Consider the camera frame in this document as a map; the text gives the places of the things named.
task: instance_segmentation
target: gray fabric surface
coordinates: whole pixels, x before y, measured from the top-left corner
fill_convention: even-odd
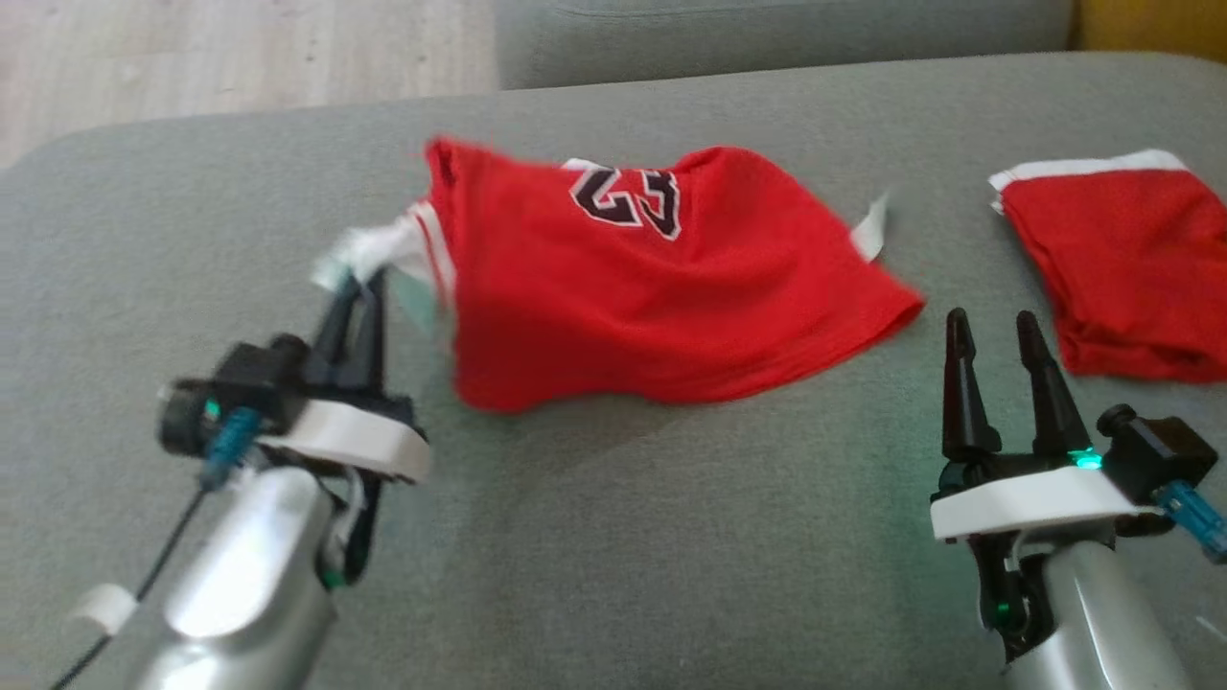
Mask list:
[[[504,88],[1061,50],[1070,0],[499,0]]]
[[[53,142],[0,183],[2,674],[44,685],[66,667],[93,635],[63,621],[71,603],[98,582],[135,586],[187,501],[194,465],[153,438],[158,387],[206,373],[236,339],[312,329],[326,302],[308,284],[313,258],[341,227],[398,214],[427,180],[425,139],[450,131],[626,166],[746,146],[845,219],[897,184],[882,260],[929,304],[886,344],[752,399],[593,398],[517,417],[465,409],[395,319],[391,384],[417,397],[436,473],[387,492],[372,570],[337,597],[310,688],[994,686],[1001,651],[975,625],[972,559],[935,544],[928,521],[946,311],[971,313],[985,403],[1014,448],[1031,438],[1014,316],[1050,323],[985,178],[1155,146],[1225,195],[1225,110],[1222,66],[1055,54],[201,118]],[[1225,386],[1071,388],[1088,419],[1129,401],[1227,449]],[[1205,487],[1227,505],[1227,470]],[[1214,688],[1227,654],[1195,616],[1227,629],[1222,571],[1179,534],[1120,551],[1199,686]],[[81,688],[123,686],[155,611]]]

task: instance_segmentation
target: blue cable connector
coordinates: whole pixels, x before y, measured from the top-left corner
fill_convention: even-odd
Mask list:
[[[260,413],[250,408],[239,408],[226,417],[226,424],[209,444],[205,455],[205,468],[200,470],[200,487],[205,491],[217,491],[226,486],[229,473],[237,468],[248,448],[260,435]]]
[[[1227,562],[1223,517],[1188,481],[1178,479],[1163,486],[1155,492],[1155,498],[1167,517],[1193,534],[1211,562]]]

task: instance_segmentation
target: wooden floor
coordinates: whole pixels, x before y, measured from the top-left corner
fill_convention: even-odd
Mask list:
[[[496,0],[0,0],[0,166],[104,124],[496,88]]]

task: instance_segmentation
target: folded red garment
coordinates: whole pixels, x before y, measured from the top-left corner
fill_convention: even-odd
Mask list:
[[[426,156],[433,184],[411,211],[437,282],[454,280],[455,384],[477,408],[751,395],[856,355],[923,306],[751,151],[669,169],[560,168],[450,140]]]
[[[1071,373],[1227,379],[1227,210],[1175,156],[1023,163],[989,182],[1044,275]]]

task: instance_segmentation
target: green led indicator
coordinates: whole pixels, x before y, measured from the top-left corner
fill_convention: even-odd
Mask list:
[[[1081,469],[1099,469],[1103,467],[1103,455],[1094,452],[1094,448],[1086,451],[1070,451],[1070,460]]]

